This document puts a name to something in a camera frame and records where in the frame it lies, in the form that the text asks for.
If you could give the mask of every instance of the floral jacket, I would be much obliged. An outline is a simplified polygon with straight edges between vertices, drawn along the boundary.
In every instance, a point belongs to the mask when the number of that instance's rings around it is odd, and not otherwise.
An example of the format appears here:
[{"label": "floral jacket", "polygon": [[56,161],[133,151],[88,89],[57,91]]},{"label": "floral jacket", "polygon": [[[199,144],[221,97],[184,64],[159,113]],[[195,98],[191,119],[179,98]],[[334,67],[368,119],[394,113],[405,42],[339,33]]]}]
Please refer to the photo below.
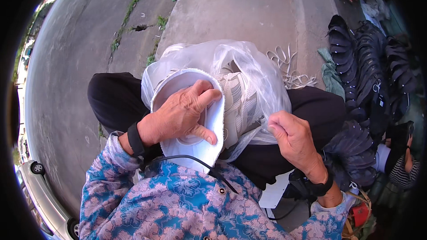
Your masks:
[{"label": "floral jacket", "polygon": [[237,168],[216,168],[238,194],[210,175],[159,162],[133,184],[139,165],[113,132],[86,173],[80,211],[81,240],[130,239],[340,239],[348,213],[343,202],[324,208],[292,232],[269,220],[258,205],[261,190]]}]

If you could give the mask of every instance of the silver car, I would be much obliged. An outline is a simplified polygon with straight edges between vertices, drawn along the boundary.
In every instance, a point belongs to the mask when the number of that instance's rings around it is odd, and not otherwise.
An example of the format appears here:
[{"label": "silver car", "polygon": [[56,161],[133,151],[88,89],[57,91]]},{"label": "silver car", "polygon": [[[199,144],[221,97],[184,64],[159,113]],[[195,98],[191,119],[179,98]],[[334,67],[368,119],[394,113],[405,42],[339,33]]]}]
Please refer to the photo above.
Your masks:
[{"label": "silver car", "polygon": [[31,214],[45,234],[64,240],[78,240],[79,222],[58,202],[44,174],[44,166],[34,160],[25,162],[16,171]]}]

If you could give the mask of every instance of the black wristband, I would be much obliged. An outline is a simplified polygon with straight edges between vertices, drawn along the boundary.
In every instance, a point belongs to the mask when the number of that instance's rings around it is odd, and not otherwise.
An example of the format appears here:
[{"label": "black wristband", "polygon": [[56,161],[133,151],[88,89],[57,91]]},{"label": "black wristband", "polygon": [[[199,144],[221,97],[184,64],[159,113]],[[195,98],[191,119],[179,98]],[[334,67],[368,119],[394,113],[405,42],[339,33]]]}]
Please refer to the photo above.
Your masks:
[{"label": "black wristband", "polygon": [[132,151],[134,152],[132,155],[134,158],[138,158],[138,156],[144,157],[146,153],[145,147],[138,133],[137,124],[138,122],[135,122],[128,129],[128,140]]},{"label": "black wristband", "polygon": [[307,186],[314,196],[326,195],[334,183],[334,173],[328,167],[326,169],[328,170],[328,179],[325,184],[313,184],[310,180],[307,181]]}]

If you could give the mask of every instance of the clear plastic bag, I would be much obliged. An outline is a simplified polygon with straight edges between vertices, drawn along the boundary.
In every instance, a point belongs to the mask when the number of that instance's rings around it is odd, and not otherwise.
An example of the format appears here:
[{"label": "clear plastic bag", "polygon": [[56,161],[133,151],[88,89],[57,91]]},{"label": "clear plastic bag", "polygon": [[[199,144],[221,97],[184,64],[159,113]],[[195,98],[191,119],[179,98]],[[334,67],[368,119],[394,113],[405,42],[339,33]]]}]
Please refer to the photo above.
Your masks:
[{"label": "clear plastic bag", "polygon": [[159,61],[145,69],[141,82],[141,98],[150,109],[155,88],[172,69],[198,68],[216,76],[232,60],[244,78],[255,87],[264,118],[261,126],[239,138],[236,148],[225,162],[235,160],[248,144],[277,144],[274,136],[266,130],[268,117],[279,110],[291,113],[292,107],[275,63],[259,52],[251,42],[214,40],[198,45],[176,44],[169,46]]}]

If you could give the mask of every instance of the car wheel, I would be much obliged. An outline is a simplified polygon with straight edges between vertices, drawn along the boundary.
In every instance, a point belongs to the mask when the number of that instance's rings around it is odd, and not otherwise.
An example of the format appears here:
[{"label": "car wheel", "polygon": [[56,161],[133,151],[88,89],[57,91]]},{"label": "car wheel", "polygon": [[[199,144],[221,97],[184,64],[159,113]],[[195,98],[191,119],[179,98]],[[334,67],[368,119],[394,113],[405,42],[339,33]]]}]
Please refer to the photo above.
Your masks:
[{"label": "car wheel", "polygon": [[75,219],[68,221],[68,233],[74,240],[79,240],[79,222]]},{"label": "car wheel", "polygon": [[40,163],[33,163],[31,164],[31,172],[34,174],[41,174],[44,175],[45,174],[45,170],[44,170],[44,166],[43,164]]}]

